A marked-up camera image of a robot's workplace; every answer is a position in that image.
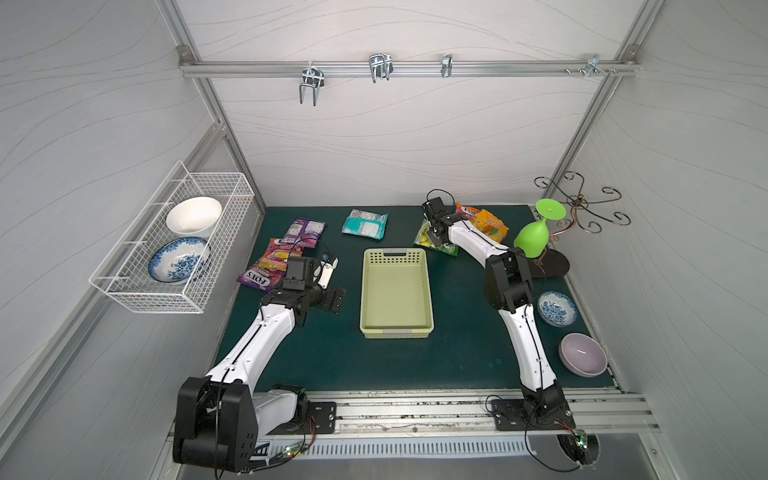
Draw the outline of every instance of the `green snack bag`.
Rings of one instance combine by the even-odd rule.
[[[384,228],[386,227],[388,215],[377,215],[362,210],[352,210],[349,212],[341,232],[381,240],[384,237]]]
[[[413,243],[415,245],[431,248],[433,250],[438,250],[443,253],[447,253],[448,255],[453,255],[454,257],[458,256],[458,247],[453,243],[446,243],[445,245],[441,245],[440,247],[435,247],[435,243],[432,242],[432,239],[429,238],[429,235],[427,235],[428,229],[429,229],[429,222],[427,220],[424,220],[422,222],[422,227],[419,228],[419,232],[416,234],[416,238],[413,240]]]

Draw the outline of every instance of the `wall hook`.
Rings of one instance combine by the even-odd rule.
[[[309,67],[301,72],[301,85],[299,85],[299,103],[304,103],[304,92],[307,87],[312,88],[312,105],[317,106],[317,97],[320,95],[320,87],[326,84],[326,76],[317,68]]]
[[[451,76],[451,68],[453,67],[453,55],[446,53],[442,56],[442,70],[440,74],[443,78]]]
[[[371,68],[371,79],[373,80],[373,83],[376,83],[376,77],[389,80],[389,74],[394,70],[394,67],[392,66],[392,57],[386,53],[371,55],[368,59],[368,65]]]

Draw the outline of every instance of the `dark green table surface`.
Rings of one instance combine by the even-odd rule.
[[[374,240],[341,233],[351,207],[270,207],[251,255],[263,254],[270,238],[282,237],[295,217],[327,222],[320,237],[339,258],[331,286],[347,288],[339,314],[312,309],[306,325],[295,328],[267,364],[255,391],[286,383],[308,390],[358,389],[480,389],[519,388],[520,372],[507,329],[482,292],[483,268],[460,251],[451,257],[426,249],[435,329],[426,339],[366,339],[359,329],[362,253],[368,248],[413,247],[422,223],[421,207],[357,207],[378,214],[389,213],[384,238]],[[533,221],[525,206],[487,207],[509,227],[506,244]],[[305,255],[315,255],[306,250]],[[541,280],[534,281],[534,294]],[[544,290],[571,295],[565,281],[547,279]],[[232,349],[253,319],[262,292],[240,286],[218,359]],[[558,344],[568,333],[587,333],[579,319],[565,328],[549,326],[536,313],[541,342],[549,362],[565,387],[613,386],[608,373],[593,379],[565,369]]]

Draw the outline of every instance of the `metal vent grille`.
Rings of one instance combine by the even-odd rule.
[[[523,441],[523,435],[417,439],[317,439],[315,444],[298,459],[509,457],[528,454]],[[269,456],[295,443],[295,439],[272,440]]]

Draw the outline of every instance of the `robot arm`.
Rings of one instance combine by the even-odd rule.
[[[329,290],[338,260],[289,258],[286,277],[262,298],[259,312],[235,347],[203,378],[190,377],[177,398],[173,455],[176,463],[242,472],[257,468],[250,458],[257,440],[286,422],[307,417],[306,391],[275,386],[253,398],[253,387],[278,345],[307,310],[338,313],[344,289]]]
[[[536,329],[531,272],[525,254],[487,238],[463,217],[449,211],[440,197],[428,199],[422,209],[435,245],[458,245],[485,268],[485,298],[504,320],[518,358],[526,418],[533,428],[551,423],[568,409],[568,403]]]

